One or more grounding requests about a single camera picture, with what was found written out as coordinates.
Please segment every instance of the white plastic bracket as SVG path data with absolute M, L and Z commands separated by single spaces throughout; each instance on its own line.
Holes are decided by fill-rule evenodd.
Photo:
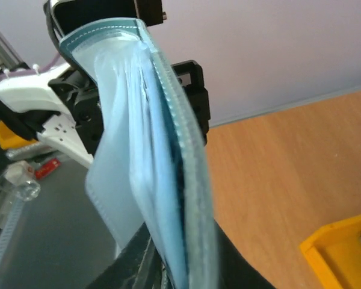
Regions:
M 70 118 L 62 113 L 52 116 L 43 126 L 45 130 L 37 134 L 40 142 L 68 155 L 86 168 L 90 167 L 93 156 L 87 153 L 75 129 L 75 123 Z

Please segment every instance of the red label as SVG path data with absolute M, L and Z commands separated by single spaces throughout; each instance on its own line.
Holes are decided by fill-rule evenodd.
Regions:
M 41 168 L 37 169 L 35 171 L 35 178 L 36 179 L 42 179 L 45 176 L 48 176 L 50 173 L 52 173 L 58 166 L 60 166 L 60 162 L 57 158 L 53 158 L 44 165 L 42 165 Z

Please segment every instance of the yellow tray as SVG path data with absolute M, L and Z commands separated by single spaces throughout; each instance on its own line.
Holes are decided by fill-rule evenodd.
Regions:
M 300 249 L 325 289 L 361 289 L 361 215 L 323 226 Z
M 24 138 L 16 135 L 10 130 L 4 122 L 0 121 L 0 148 L 6 149 L 18 149 L 23 146 L 28 146 L 35 143 L 36 140 L 25 140 Z

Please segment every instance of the cable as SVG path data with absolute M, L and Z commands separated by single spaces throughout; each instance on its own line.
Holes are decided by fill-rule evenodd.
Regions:
M 60 53 L 60 55 L 63 57 L 63 59 L 69 64 L 71 65 L 72 68 L 76 69 L 77 71 L 79 71 L 79 73 L 83 76 L 87 76 L 87 73 L 80 67 L 78 66 L 74 61 L 72 61 L 71 58 L 69 58 L 68 56 L 66 56 L 61 50 L 60 50 L 60 46 L 59 46 L 59 40 L 57 39 L 57 36 L 55 34 L 55 28 L 54 28 L 54 21 L 52 19 L 52 14 L 51 14 L 51 2 L 50 0 L 48 0 L 47 4 L 46 4 L 46 23 L 47 23 L 47 30 L 48 30 L 48 35 L 49 38 L 51 38 L 52 43 L 54 44 L 55 49 Z
M 57 64 L 60 57 L 61 55 L 57 53 L 50 63 L 48 63 L 45 67 L 38 69 L 37 71 L 35 71 L 35 69 L 26 69 L 26 70 L 13 71 L 8 73 L 4 71 L 4 74 L 0 75 L 0 81 L 2 81 L 3 79 L 7 79 L 9 77 L 35 75 L 35 74 L 47 72 Z

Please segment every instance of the white wall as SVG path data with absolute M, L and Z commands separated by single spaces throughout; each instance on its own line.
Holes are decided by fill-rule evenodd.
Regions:
M 162 1 L 168 20 L 150 30 L 171 62 L 202 65 L 213 124 L 361 85 L 361 0 Z M 0 1 L 0 31 L 45 64 L 42 3 Z

